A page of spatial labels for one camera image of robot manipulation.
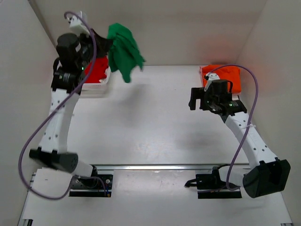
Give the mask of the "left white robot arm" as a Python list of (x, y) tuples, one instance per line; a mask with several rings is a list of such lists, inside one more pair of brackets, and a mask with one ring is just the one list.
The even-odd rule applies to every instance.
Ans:
[(37, 149), (29, 157), (41, 166), (82, 177), (87, 187), (98, 183), (94, 167), (79, 160), (77, 153), (67, 151), (67, 137), (73, 110), (80, 97), (85, 68), (93, 56), (107, 55), (113, 41), (95, 34), (65, 33), (57, 39), (58, 58), (53, 64), (51, 83), (50, 120)]

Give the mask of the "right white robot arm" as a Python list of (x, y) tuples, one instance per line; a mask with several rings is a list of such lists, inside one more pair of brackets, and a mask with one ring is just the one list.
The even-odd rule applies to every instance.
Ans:
[(218, 191), (243, 188), (251, 198), (257, 198), (284, 190), (291, 166), (287, 160), (280, 160), (265, 144), (255, 126), (249, 121), (250, 114), (244, 104), (234, 100), (233, 83), (217, 79), (205, 88), (192, 88), (189, 107), (219, 115), (231, 130), (247, 157), (250, 170), (243, 170), (231, 164), (213, 167), (209, 179), (201, 179), (199, 188)]

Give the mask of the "green t shirt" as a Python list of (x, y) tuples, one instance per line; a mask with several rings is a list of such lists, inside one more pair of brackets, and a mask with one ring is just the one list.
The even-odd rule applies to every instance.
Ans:
[(111, 24), (107, 39), (112, 41), (108, 52), (108, 64), (111, 72), (119, 71), (123, 81), (130, 83), (133, 69), (138, 66), (140, 70), (143, 70), (146, 62), (132, 32), (119, 23)]

